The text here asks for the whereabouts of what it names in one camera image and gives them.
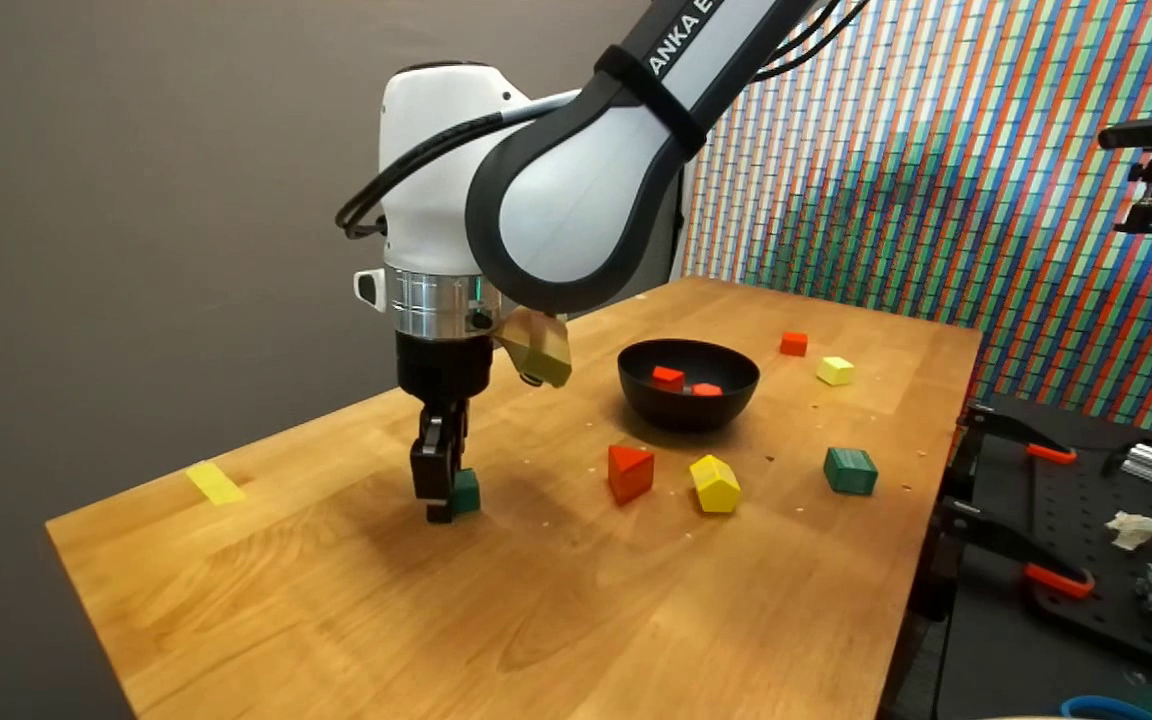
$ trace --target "red block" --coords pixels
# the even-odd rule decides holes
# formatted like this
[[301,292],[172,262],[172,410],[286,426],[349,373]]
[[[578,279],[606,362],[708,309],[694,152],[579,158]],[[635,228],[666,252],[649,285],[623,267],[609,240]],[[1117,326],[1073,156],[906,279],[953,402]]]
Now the red block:
[[609,447],[609,493],[615,503],[630,503],[653,488],[656,454],[634,443]]
[[666,392],[679,392],[689,385],[689,376],[679,369],[656,362],[653,385]]
[[808,331],[784,331],[780,354],[808,354]]
[[725,394],[719,385],[689,385],[694,394]]

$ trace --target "wooden table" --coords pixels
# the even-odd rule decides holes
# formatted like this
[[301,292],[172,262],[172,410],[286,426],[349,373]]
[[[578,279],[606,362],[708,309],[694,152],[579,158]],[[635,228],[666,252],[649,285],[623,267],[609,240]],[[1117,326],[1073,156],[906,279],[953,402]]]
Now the wooden table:
[[[790,326],[813,354],[780,354]],[[660,435],[622,402],[615,350],[701,335],[761,392],[719,435]],[[50,522],[140,715],[877,715],[981,335],[765,287],[679,279],[571,322],[570,387],[497,354],[471,402],[486,513],[425,522],[403,392],[216,454],[209,503],[161,476]],[[813,361],[857,361],[828,387]],[[656,447],[615,508],[606,453]],[[869,447],[877,495],[832,495],[823,447]],[[689,462],[725,454],[735,515]]]

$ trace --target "wall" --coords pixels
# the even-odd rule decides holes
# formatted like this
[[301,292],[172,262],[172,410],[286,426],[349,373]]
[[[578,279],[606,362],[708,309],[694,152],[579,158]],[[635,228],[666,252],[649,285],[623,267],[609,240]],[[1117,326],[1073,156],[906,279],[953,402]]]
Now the wall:
[[679,273],[983,331],[981,394],[1152,422],[1152,237],[1120,237],[1152,5],[881,0],[694,164]]
[[121,710],[50,515],[391,385],[331,228],[388,70],[571,88],[642,7],[0,0],[0,715]]

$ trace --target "black bowl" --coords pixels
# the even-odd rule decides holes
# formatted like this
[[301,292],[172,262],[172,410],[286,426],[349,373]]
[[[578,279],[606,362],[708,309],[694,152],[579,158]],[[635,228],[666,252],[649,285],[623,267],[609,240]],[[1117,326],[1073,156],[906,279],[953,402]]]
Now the black bowl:
[[[753,387],[761,385],[761,369],[725,346],[725,342],[701,342],[701,340],[643,340],[630,342],[622,354],[622,387],[635,415],[643,415],[656,426],[671,431],[717,431],[734,422]],[[660,387],[653,381],[653,369],[679,369],[694,385],[717,385],[719,394],[695,394],[685,387]]]

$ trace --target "cable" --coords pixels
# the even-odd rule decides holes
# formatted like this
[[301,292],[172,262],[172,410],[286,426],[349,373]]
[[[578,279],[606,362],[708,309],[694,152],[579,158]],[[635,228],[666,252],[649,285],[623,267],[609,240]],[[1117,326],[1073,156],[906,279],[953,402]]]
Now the cable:
[[403,182],[413,173],[420,173],[425,164],[447,156],[461,142],[471,142],[482,136],[491,136],[509,127],[509,119],[501,113],[491,115],[476,115],[466,125],[451,125],[436,136],[429,136],[425,142],[417,142],[413,152],[403,152],[399,158],[391,158],[374,182],[363,182],[341,212],[338,212],[338,228],[346,228],[349,240],[383,230],[383,223],[363,223],[363,214],[381,203],[381,196],[388,196],[397,182]]
[[753,81],[765,85],[771,74],[784,74],[791,66],[806,66],[816,52],[823,52],[823,44],[832,44],[859,13],[866,13],[869,0],[859,0],[832,33],[821,36],[821,44],[813,44],[806,57],[795,60],[784,60],[784,63],[771,63],[771,66],[761,66]]
[[802,29],[795,36],[780,40],[776,52],[770,57],[765,66],[771,66],[780,57],[790,57],[791,48],[802,48],[808,36],[821,33],[821,25],[840,7],[840,0],[828,0],[823,13],[813,17],[808,29]]
[[363,182],[349,203],[341,203],[338,212],[338,228],[346,228],[349,240],[383,230],[383,219],[363,223],[363,214],[381,203],[381,196],[388,196],[391,188],[399,188],[407,176],[417,176],[425,164],[447,156],[461,142],[471,142],[482,136],[504,130],[512,125],[533,125],[536,115],[549,115],[558,107],[564,107],[578,90],[562,90],[562,95],[544,95],[536,102],[525,107],[509,107],[509,113],[488,113],[488,115],[471,115],[466,125],[451,125],[436,136],[429,136],[425,142],[407,147],[399,158],[391,158],[374,182]]

